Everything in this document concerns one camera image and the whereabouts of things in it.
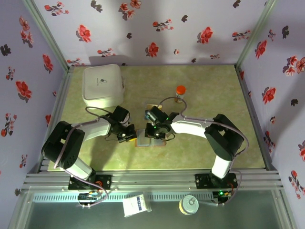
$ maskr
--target metal frame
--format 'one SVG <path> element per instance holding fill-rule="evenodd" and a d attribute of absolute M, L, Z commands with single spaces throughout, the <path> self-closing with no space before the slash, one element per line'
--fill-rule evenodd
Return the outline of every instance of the metal frame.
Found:
<path fill-rule="evenodd" d="M 277 171 L 265 169 L 241 169 L 243 179 L 241 190 L 283 189 Z M 98 175 L 112 175 L 111 192 L 138 191 L 219 191 L 220 189 L 196 189 L 195 174 L 209 173 L 210 169 L 177 170 L 135 170 L 135 171 L 98 171 Z M 28 174 L 22 186 L 23 191 L 30 188 L 49 188 L 54 191 L 67 191 L 70 176 L 65 172 Z"/>
<path fill-rule="evenodd" d="M 53 111 L 53 121 L 49 126 L 46 136 L 49 136 L 55 124 L 60 121 L 64 107 L 65 98 L 67 96 L 68 87 L 73 69 L 69 69 L 63 55 L 51 35 L 45 21 L 39 13 L 33 0 L 23 0 L 33 18 L 37 22 L 49 46 L 56 54 L 61 65 L 66 70 L 63 77 L 61 88 L 58 94 L 56 105 Z M 245 46 L 237 64 L 236 71 L 239 75 L 239 67 L 252 47 L 254 40 L 260 32 L 263 24 L 266 22 L 273 6 L 277 0 L 269 0 L 247 45 Z M 283 188 L 282 181 L 278 172 L 271 164 L 271 158 L 266 152 L 264 142 L 262 142 L 262 131 L 258 129 L 259 123 L 256 118 L 255 110 L 252 102 L 245 94 L 248 90 L 244 83 L 240 81 L 242 91 L 246 100 L 251 120 L 254 126 L 256 137 L 262 151 L 262 156 L 266 169 L 240 169 L 243 174 L 241 186 L 238 191 L 244 190 L 270 190 L 272 192 L 276 210 L 284 229 L 294 229 L 295 221 L 292 216 L 291 209 L 288 205 L 287 198 Z M 10 222 L 9 229 L 24 229 L 31 212 L 31 206 L 35 198 L 35 194 L 39 193 L 56 193 L 58 195 L 79 193 L 79 191 L 68 191 L 70 176 L 64 172 L 47 172 L 49 161 L 41 157 L 41 164 L 37 170 L 37 174 L 28 174 L 22 186 L 22 192 L 19 196 L 14 215 Z M 120 195 L 124 193 L 134 192 L 152 192 L 152 193 L 191 193 L 193 195 L 202 192 L 219 191 L 219 189 L 196 189 L 195 174 L 209 173 L 209 169 L 179 169 L 179 170 L 137 170 L 137 171 L 100 171 L 97 174 L 110 174 L 112 184 L 110 188 L 111 195 Z"/>
<path fill-rule="evenodd" d="M 267 19 L 268 19 L 270 13 L 272 12 L 272 9 L 274 8 L 276 3 L 277 3 L 277 0 L 269 0 L 266 3 L 265 8 L 264 8 L 260 18 L 258 19 L 247 44 L 245 45 L 241 55 L 239 56 L 239 58 L 237 60 L 236 66 L 238 68 L 241 67 L 243 61 L 245 60 L 248 53 L 250 52 L 253 44 L 256 42 L 257 36 L 262 31 L 262 29 L 263 29 L 265 23 L 267 22 Z"/>
<path fill-rule="evenodd" d="M 179 169 L 179 170 L 133 170 L 133 171 L 100 171 L 97 174 L 112 175 L 111 195 L 124 196 L 127 193 L 155 193 L 176 195 L 199 195 L 219 191 L 220 189 L 196 189 L 195 174 L 209 173 L 209 169 Z M 294 229 L 295 223 L 287 200 L 283 196 L 284 187 L 277 171 L 266 169 L 240 169 L 243 174 L 238 191 L 270 190 L 274 197 L 276 210 L 283 229 Z M 65 172 L 42 172 L 28 174 L 22 186 L 23 194 L 15 208 L 10 229 L 23 229 L 31 212 L 31 205 L 35 202 L 35 195 L 76 195 L 84 191 L 69 191 L 70 176 Z M 173 198 L 163 197 L 156 201 L 174 201 Z"/>
<path fill-rule="evenodd" d="M 54 52 L 62 68 L 67 72 L 69 70 L 69 67 L 65 61 L 65 58 L 63 57 L 61 50 L 59 49 L 53 35 L 51 34 L 51 31 L 49 30 L 47 23 L 44 21 L 42 15 L 40 14 L 34 0 L 22 0 L 22 1 L 26 6 L 26 8 L 28 9 L 28 11 L 30 12 L 30 14 L 32 15 L 33 19 L 36 21 L 36 24 L 40 29 L 44 39 L 47 41 L 48 45 Z"/>
<path fill-rule="evenodd" d="M 253 102 L 248 96 L 248 91 L 249 91 L 248 87 L 247 87 L 246 83 L 241 80 L 241 77 L 240 77 L 240 71 L 241 70 L 240 70 L 240 68 L 235 66 L 235 70 L 236 70 L 236 73 L 237 73 L 237 76 L 238 76 L 240 87 L 242 88 L 242 92 L 243 92 L 243 95 L 244 95 L 244 100 L 246 102 L 246 105 L 247 105 L 247 108 L 248 108 L 248 111 L 249 111 L 250 119 L 251 119 L 251 122 L 252 122 L 252 126 L 254 128 L 254 132 L 255 132 L 255 135 L 256 135 L 256 138 L 257 138 L 259 148 L 261 150 L 261 154 L 262 154 L 262 157 L 263 157 L 263 160 L 264 160 L 265 167 L 268 170 L 276 170 L 276 168 L 272 165 L 272 159 L 271 159 L 270 154 L 269 154 L 269 152 L 266 148 L 266 144 L 263 141 L 263 136 L 264 135 L 263 135 L 262 129 L 260 128 L 260 124 L 259 124 L 259 121 L 257 119 L 257 115 L 256 115 L 256 111 L 255 111 Z"/>

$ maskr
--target white box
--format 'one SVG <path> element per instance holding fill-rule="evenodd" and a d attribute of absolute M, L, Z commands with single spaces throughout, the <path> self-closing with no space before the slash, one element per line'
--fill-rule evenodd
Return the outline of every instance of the white box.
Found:
<path fill-rule="evenodd" d="M 150 206 L 147 206 L 144 199 L 144 194 L 123 199 L 124 216 L 129 217 L 144 211 L 152 211 Z"/>
<path fill-rule="evenodd" d="M 82 75 L 82 98 L 87 106 L 118 106 L 124 100 L 120 67 L 109 64 L 86 68 Z"/>

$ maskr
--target red cap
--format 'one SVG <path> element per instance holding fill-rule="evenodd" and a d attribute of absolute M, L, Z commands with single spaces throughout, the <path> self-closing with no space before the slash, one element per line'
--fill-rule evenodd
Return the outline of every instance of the red cap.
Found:
<path fill-rule="evenodd" d="M 179 86 L 177 87 L 177 89 L 176 89 L 176 92 L 177 92 L 178 94 L 184 94 L 185 91 L 186 91 L 186 88 L 185 88 L 183 85 L 179 85 Z"/>

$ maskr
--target floral wallpaper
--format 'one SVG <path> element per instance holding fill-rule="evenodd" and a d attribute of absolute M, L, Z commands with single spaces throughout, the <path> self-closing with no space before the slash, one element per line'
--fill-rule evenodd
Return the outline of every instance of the floral wallpaper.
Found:
<path fill-rule="evenodd" d="M 26 174 L 38 164 L 64 71 L 21 0 L 1 3 L 0 27 L 0 227 L 5 229 Z"/>
<path fill-rule="evenodd" d="M 34 2 L 68 65 L 158 65 L 235 64 L 266 0 Z"/>
<path fill-rule="evenodd" d="M 240 74 L 300 229 L 305 224 L 304 7 L 303 0 L 278 1 Z"/>

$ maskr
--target white robotic arm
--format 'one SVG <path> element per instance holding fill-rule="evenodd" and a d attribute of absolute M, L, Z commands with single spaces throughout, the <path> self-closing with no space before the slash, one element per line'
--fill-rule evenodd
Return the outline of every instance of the white robotic arm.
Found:
<path fill-rule="evenodd" d="M 211 176 L 220 181 L 226 177 L 244 139 L 232 131 L 238 129 L 223 114 L 212 120 L 200 120 L 183 117 L 180 113 L 167 115 L 155 106 L 146 115 L 152 121 L 152 124 L 148 123 L 146 126 L 146 137 L 165 139 L 166 134 L 185 133 L 207 138 L 216 153 Z"/>
<path fill-rule="evenodd" d="M 121 123 L 128 113 L 126 109 L 117 106 L 113 113 L 83 124 L 71 125 L 61 121 L 43 145 L 41 153 L 53 161 L 55 166 L 58 165 L 70 174 L 88 180 L 94 174 L 94 170 L 78 157 L 82 143 L 97 136 L 110 134 L 115 134 L 119 143 L 136 139 L 134 125 L 125 126 Z"/>
<path fill-rule="evenodd" d="M 206 138 L 205 129 L 210 125 L 211 123 L 207 123 L 207 121 L 195 121 L 192 119 L 184 118 L 180 114 L 173 119 L 171 127 L 177 134 L 184 133 Z M 212 167 L 212 173 L 218 178 L 223 179 L 227 175 L 231 164 L 232 160 L 224 160 L 216 155 L 216 159 Z"/>

